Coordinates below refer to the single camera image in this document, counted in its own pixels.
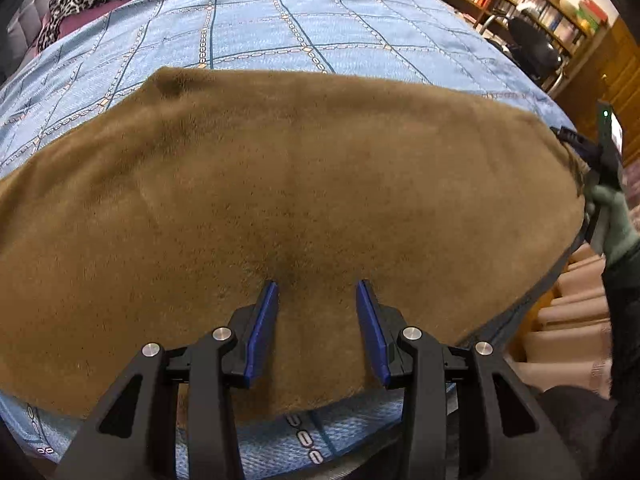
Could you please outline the green gloved right hand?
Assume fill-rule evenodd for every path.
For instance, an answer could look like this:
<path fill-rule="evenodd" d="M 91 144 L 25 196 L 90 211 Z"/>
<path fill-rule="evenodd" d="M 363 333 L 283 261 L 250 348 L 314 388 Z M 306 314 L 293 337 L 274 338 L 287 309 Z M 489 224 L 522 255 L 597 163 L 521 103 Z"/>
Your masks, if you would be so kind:
<path fill-rule="evenodd" d="M 625 194 L 603 184 L 588 185 L 585 194 L 590 203 L 608 211 L 603 252 L 606 265 L 612 266 L 639 243 L 639 233 L 631 221 Z"/>

